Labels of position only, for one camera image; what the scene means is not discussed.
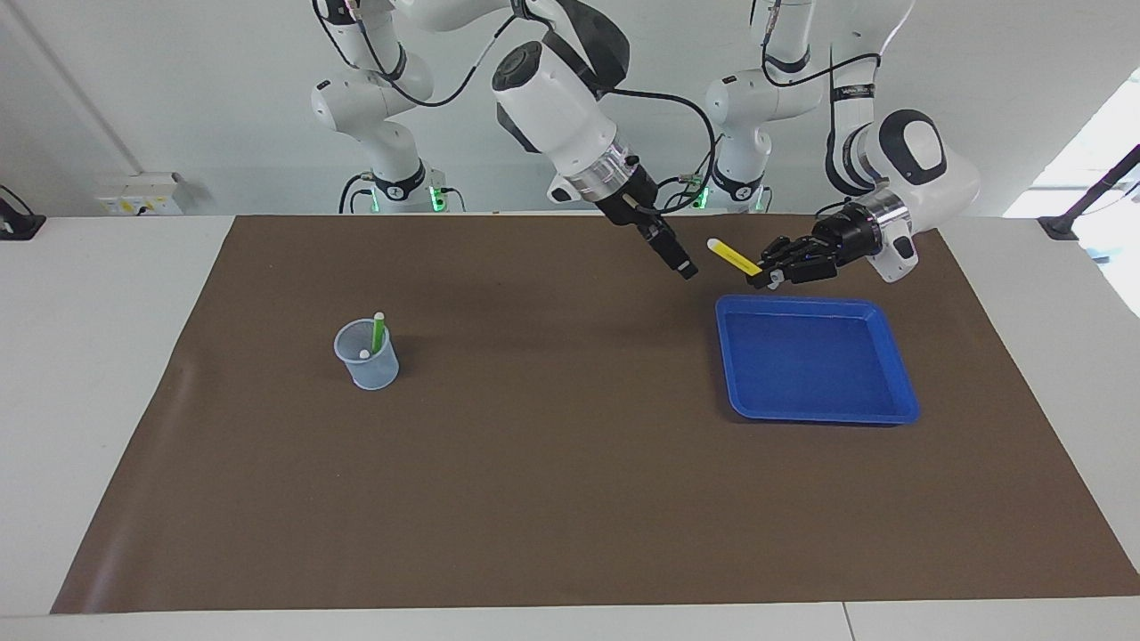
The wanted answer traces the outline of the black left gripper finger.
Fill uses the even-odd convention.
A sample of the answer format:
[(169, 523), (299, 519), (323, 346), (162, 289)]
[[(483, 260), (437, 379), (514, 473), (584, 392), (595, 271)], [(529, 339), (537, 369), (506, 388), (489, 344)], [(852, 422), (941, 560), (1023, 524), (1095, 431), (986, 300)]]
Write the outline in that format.
[(803, 260), (804, 255), (808, 255), (814, 245), (815, 237), (813, 236), (803, 236), (799, 240), (777, 236), (776, 240), (769, 242), (767, 248), (762, 250), (759, 266), (785, 266), (785, 263), (793, 263), (793, 261)]
[(781, 284), (803, 284), (819, 279), (834, 279), (838, 266), (834, 258), (807, 258), (785, 263), (762, 263), (762, 271), (746, 277), (754, 289), (780, 289)]

